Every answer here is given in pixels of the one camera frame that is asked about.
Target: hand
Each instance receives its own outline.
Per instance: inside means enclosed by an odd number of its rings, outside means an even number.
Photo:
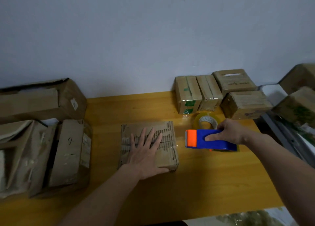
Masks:
[[[245,144],[247,137],[251,134],[255,134],[254,131],[251,131],[237,121],[231,119],[222,121],[217,126],[217,129],[222,130],[222,132],[206,136],[205,141],[225,140],[238,145]]]
[[[151,129],[149,136],[146,142],[144,143],[146,130],[147,130],[146,128],[142,130],[137,148],[135,145],[135,137],[133,134],[131,134],[130,136],[131,150],[127,160],[127,165],[135,167],[137,170],[140,171],[141,180],[169,171],[167,168],[159,168],[154,165],[155,152],[157,151],[160,145],[163,135],[160,133],[155,143],[150,148],[155,129],[154,128]]]

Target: yellow wooden tabletop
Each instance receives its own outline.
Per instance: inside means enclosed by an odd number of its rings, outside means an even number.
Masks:
[[[224,119],[221,109],[215,111]],[[87,189],[37,200],[16,195],[0,203],[1,225],[52,225],[117,169],[120,125],[173,121],[179,167],[140,181],[127,198],[117,225],[143,225],[282,206],[258,158],[240,152],[185,148],[185,130],[196,115],[179,115],[174,92],[88,99],[85,119],[93,128],[91,180]],[[259,131],[253,120],[239,121]]]

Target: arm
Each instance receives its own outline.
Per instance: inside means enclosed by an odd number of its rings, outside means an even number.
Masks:
[[[73,208],[59,225],[114,225],[121,206],[139,180],[168,172],[166,168],[154,166],[155,152],[162,139],[160,134],[150,148],[154,132],[152,128],[144,143],[144,128],[137,148],[134,136],[131,135],[127,164],[122,165],[112,177]]]
[[[226,119],[217,127],[221,133],[206,141],[226,140],[246,145],[261,161],[282,202],[300,225],[315,222],[315,169],[276,143],[270,136]]]

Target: handwritten number 4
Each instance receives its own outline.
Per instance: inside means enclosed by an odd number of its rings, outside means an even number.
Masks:
[[[71,142],[73,142],[72,137],[69,137],[68,141],[69,141],[69,145],[70,145]]]

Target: corrugated cardboard box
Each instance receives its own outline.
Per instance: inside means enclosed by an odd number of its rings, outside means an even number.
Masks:
[[[287,94],[291,94],[301,87],[315,90],[315,64],[301,63],[296,65],[279,82]]]
[[[202,100],[200,89],[195,76],[175,78],[175,90],[179,114],[191,114],[198,110]]]
[[[135,136],[136,146],[138,144],[142,129],[146,127],[146,138],[150,130],[154,127],[155,133],[152,139],[151,145],[155,142],[156,138],[160,133],[163,134],[162,141],[155,154],[155,165],[156,167],[168,168],[170,171],[175,171],[179,165],[178,154],[175,143],[175,132],[172,121],[166,122],[146,122],[136,124],[124,124],[121,126],[121,153],[118,168],[123,164],[127,163],[128,154],[130,151],[130,135],[131,133]]]
[[[0,124],[40,120],[49,125],[83,119],[86,98],[69,78],[0,89]]]
[[[213,72],[223,97],[229,92],[255,91],[257,86],[244,69],[222,70]]]
[[[276,105],[273,112],[298,126],[307,123],[309,127],[315,128],[315,91],[301,87]]]
[[[226,118],[256,119],[272,108],[261,91],[230,92],[221,103]]]
[[[28,190],[46,130],[33,120],[0,125],[0,151],[5,162],[0,165],[0,198]]]
[[[199,84],[202,101],[199,111],[214,111],[222,102],[223,95],[213,75],[196,76]]]
[[[34,169],[30,197],[50,197],[89,184],[91,127],[84,120],[64,120],[52,132]]]

